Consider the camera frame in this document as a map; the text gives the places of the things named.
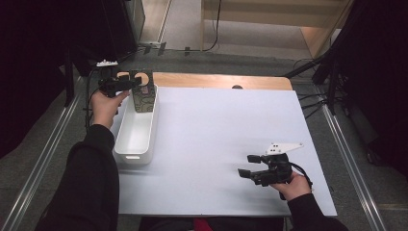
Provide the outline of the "black stand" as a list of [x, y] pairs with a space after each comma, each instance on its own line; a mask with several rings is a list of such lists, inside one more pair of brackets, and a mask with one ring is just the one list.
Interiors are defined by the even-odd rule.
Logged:
[[65, 76], [65, 102], [68, 107], [74, 98], [73, 62], [70, 54], [70, 47], [64, 47], [64, 76]]
[[336, 114], [334, 105], [335, 105], [336, 87], [338, 86], [338, 80], [339, 80], [339, 70], [340, 70], [339, 63], [337, 61], [334, 61], [332, 65], [332, 69], [331, 69], [329, 89], [327, 93], [327, 107], [332, 116]]

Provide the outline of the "metal rail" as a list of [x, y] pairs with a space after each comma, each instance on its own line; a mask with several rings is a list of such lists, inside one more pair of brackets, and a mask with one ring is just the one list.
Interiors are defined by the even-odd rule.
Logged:
[[348, 175], [369, 222], [371, 231], [388, 231], [370, 189], [354, 159], [353, 152], [345, 139], [337, 117], [331, 114], [327, 106], [323, 106], [322, 111], [344, 160]]
[[83, 95], [84, 84], [85, 79], [83, 77], [78, 77], [75, 80], [74, 89], [77, 90], [78, 93], [75, 94], [73, 100], [62, 110], [61, 115], [47, 140], [47, 143], [43, 147], [28, 179], [25, 181], [25, 184], [18, 193], [15, 203], [5, 219], [4, 224], [0, 228], [0, 231], [17, 231], [18, 226], [20, 225], [30, 203], [33, 200], [36, 190], [38, 189], [38, 185], [46, 169], [48, 168], [55, 150], [58, 147], [65, 128], [80, 101], [80, 97]]

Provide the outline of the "dark curtain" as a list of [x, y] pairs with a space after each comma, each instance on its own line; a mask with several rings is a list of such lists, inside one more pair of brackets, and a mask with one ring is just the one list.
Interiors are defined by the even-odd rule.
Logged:
[[369, 151], [408, 178], [408, 0], [355, 0], [338, 42]]
[[95, 11], [94, 0], [0, 0], [0, 159], [70, 88], [62, 65], [90, 73], [81, 33]]

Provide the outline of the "patterned dark phone case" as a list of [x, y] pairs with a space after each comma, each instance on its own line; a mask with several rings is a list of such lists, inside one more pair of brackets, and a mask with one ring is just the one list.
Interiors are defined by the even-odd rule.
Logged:
[[132, 87], [133, 101], [137, 113], [152, 113], [156, 101], [156, 86], [153, 71], [148, 69], [130, 70], [130, 77], [136, 83]]

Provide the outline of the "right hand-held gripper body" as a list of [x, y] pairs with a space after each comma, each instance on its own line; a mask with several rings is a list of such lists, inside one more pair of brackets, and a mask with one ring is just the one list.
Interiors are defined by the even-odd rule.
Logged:
[[302, 146], [301, 142], [273, 142], [266, 150], [266, 154], [262, 155], [262, 163], [266, 164], [268, 169], [254, 172], [253, 182], [263, 187], [270, 184], [289, 183], [293, 168], [303, 173], [303, 168], [291, 163], [287, 155], [289, 151], [296, 150]]

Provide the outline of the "white table board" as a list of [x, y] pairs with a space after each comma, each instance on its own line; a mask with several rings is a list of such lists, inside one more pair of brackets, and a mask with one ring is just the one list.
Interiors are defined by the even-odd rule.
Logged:
[[301, 142], [289, 151], [305, 169], [323, 213], [336, 214], [319, 158], [292, 90], [165, 88], [153, 158], [119, 168], [119, 211], [139, 216], [285, 217], [288, 206], [271, 187], [241, 178], [238, 169], [263, 170], [248, 155], [273, 142]]

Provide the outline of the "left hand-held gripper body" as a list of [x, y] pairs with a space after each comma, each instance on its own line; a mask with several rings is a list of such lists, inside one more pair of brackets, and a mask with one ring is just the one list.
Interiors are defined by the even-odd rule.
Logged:
[[126, 80], [121, 80], [118, 76], [118, 62], [103, 60], [96, 64], [99, 71], [99, 89], [108, 97], [115, 97], [119, 91], [128, 90]]

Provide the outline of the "black cabinet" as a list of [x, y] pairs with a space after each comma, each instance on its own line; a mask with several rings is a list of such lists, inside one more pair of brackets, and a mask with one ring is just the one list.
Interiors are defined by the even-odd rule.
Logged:
[[114, 57], [123, 60], [139, 47], [145, 22], [141, 0], [102, 0], [108, 22]]

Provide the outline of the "person's right hand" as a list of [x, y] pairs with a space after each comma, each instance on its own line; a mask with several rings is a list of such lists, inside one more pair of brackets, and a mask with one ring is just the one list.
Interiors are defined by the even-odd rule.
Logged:
[[289, 183], [271, 184], [271, 186], [282, 193], [287, 201], [312, 192], [306, 177], [296, 172], [292, 173]]

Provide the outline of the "white plastic bin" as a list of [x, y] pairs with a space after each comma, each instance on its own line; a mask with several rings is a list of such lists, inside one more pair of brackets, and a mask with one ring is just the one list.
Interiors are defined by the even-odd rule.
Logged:
[[156, 101], [152, 113], [137, 113], [133, 96], [125, 103], [123, 119], [115, 142], [115, 153], [129, 165], [148, 165], [153, 158], [159, 117], [159, 96], [156, 86]]

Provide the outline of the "wooden table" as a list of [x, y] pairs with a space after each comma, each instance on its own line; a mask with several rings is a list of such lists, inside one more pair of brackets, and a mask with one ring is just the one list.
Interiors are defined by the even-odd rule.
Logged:
[[288, 78], [274, 76], [154, 72], [153, 80], [159, 87], [231, 89], [240, 86], [244, 90], [293, 89]]

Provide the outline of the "person's dark and red clothing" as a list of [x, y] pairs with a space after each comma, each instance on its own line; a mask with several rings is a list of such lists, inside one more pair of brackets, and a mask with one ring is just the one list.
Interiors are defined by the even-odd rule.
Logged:
[[282, 218], [160, 218], [143, 217], [139, 231], [282, 231]]

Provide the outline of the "person's left hand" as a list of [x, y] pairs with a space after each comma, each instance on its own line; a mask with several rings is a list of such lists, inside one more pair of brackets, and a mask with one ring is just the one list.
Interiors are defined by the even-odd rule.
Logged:
[[106, 96], [102, 91], [97, 91], [90, 100], [93, 111], [93, 124], [99, 124], [110, 129], [114, 123], [114, 116], [122, 101], [129, 96], [129, 91], [122, 91], [114, 97]]

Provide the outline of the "light wooden shelf unit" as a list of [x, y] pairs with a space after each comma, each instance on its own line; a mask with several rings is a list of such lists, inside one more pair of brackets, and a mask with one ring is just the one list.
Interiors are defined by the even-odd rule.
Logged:
[[297, 26], [312, 58], [323, 53], [336, 29], [342, 28], [354, 0], [200, 0], [200, 48], [204, 49], [204, 21]]

